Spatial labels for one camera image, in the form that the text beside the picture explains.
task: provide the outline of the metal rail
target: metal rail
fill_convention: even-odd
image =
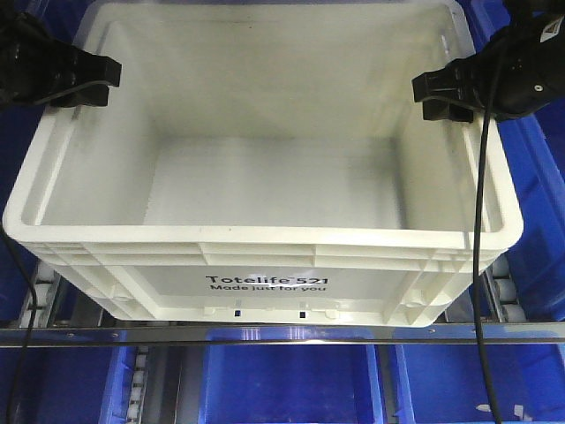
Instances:
[[[486,299],[491,308],[485,318],[486,342],[496,344],[565,343],[565,322],[504,322],[492,276],[485,276]],[[52,305],[34,330],[31,347],[112,345],[282,345],[282,344],[448,344],[476,343],[475,329],[464,296],[455,302],[457,314],[445,313],[443,322],[426,328],[347,327],[312,325],[240,324],[225,322],[120,322],[89,297],[76,293],[69,319],[58,319],[69,284],[61,283]],[[0,347],[21,346],[25,329],[21,321],[0,322]]]

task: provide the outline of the white roller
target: white roller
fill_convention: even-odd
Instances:
[[[495,278],[496,291],[501,302],[515,302],[517,299],[516,286],[509,278]]]
[[[502,305],[504,316],[508,322],[527,322],[526,315],[519,305]]]
[[[501,255],[493,263],[493,276],[497,278],[497,277],[508,276],[508,274],[509,274],[509,262],[507,261],[506,256]]]
[[[37,279],[40,281],[55,281],[55,271],[44,261],[37,265]]]

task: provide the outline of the black bracket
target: black bracket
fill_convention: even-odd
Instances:
[[[0,8],[0,107],[106,106],[122,65],[51,38],[28,13]]]

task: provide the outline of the metal bar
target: metal bar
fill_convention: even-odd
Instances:
[[[37,329],[30,346],[112,345],[282,345],[282,344],[475,344],[472,324],[435,324],[423,329],[394,327],[227,326],[191,324],[114,329]],[[486,342],[565,343],[565,322],[485,323]],[[0,329],[0,346],[18,347],[23,329]]]
[[[176,347],[150,350],[141,424],[175,424],[185,351]]]
[[[493,272],[489,268],[481,276],[483,280],[483,287],[485,288],[486,302],[488,307],[493,313],[493,317],[497,322],[506,322],[504,318],[504,311],[502,310],[502,303],[496,285],[494,283]]]
[[[396,390],[395,383],[390,370],[390,355],[388,354],[388,346],[377,347],[377,352],[379,354],[379,370],[380,377],[382,380],[382,395],[384,397],[384,407],[385,413],[387,415],[387,424],[397,424],[398,417],[396,413],[398,411],[396,402]]]
[[[99,327],[102,323],[104,309],[82,291],[77,293],[77,300],[72,309],[70,327]]]
[[[205,346],[191,346],[184,349],[183,370],[177,404],[177,424],[199,422],[200,388],[204,378]]]

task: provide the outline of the plastic crate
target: plastic crate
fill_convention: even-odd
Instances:
[[[19,385],[18,422],[124,424],[136,349],[30,349]],[[19,350],[0,349],[0,414]]]
[[[410,85],[472,52],[455,2],[97,2],[77,40],[121,87],[44,115],[4,222],[115,317],[421,327],[470,284],[480,122]],[[482,269],[522,230],[491,135]]]
[[[375,350],[362,345],[207,348],[200,424],[383,424]]]
[[[392,349],[401,424],[491,422],[477,346]],[[504,422],[565,422],[562,345],[491,345],[487,351]]]
[[[499,0],[468,4],[478,47],[509,22]],[[565,319],[565,102],[535,117],[499,125],[524,217],[524,234],[508,250],[512,278],[527,316]]]

